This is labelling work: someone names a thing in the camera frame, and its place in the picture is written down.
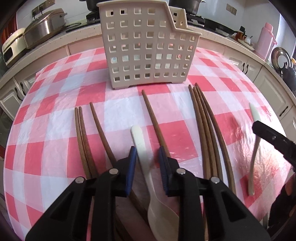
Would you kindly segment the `person right hand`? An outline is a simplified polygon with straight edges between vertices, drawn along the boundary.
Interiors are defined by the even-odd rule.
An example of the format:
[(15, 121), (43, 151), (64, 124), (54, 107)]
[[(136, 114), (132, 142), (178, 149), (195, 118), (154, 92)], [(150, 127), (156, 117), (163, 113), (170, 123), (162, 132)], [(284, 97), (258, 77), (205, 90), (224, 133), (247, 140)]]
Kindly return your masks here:
[(272, 237), (292, 216), (295, 211), (295, 173), (282, 187), (273, 202), (268, 220), (268, 233)]

